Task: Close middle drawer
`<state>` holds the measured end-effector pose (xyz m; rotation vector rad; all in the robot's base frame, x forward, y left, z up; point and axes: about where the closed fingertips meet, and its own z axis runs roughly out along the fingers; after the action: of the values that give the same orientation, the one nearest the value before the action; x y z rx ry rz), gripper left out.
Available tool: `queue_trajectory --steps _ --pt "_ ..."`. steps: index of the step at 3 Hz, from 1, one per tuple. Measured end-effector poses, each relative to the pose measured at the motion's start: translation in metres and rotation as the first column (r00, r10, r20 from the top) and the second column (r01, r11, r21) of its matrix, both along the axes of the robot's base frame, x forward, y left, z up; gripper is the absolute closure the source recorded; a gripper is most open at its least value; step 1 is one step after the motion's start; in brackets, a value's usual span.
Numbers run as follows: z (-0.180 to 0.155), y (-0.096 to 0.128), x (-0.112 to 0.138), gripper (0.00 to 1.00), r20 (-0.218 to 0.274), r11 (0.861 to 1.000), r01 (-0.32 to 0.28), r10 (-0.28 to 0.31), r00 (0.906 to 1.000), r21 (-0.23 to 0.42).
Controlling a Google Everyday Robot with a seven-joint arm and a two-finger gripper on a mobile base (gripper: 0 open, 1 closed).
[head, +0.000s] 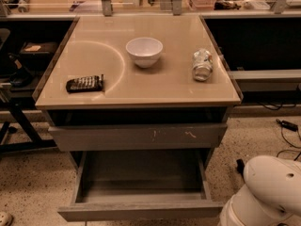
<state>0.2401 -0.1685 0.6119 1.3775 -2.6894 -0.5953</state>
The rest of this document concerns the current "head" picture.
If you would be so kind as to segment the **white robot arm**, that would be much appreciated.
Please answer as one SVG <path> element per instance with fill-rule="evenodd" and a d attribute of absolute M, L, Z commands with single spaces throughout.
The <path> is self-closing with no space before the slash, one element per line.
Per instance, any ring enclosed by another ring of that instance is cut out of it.
<path fill-rule="evenodd" d="M 217 226 L 271 226 L 301 216 L 301 163 L 269 155 L 250 159 L 244 185 L 224 205 Z"/>

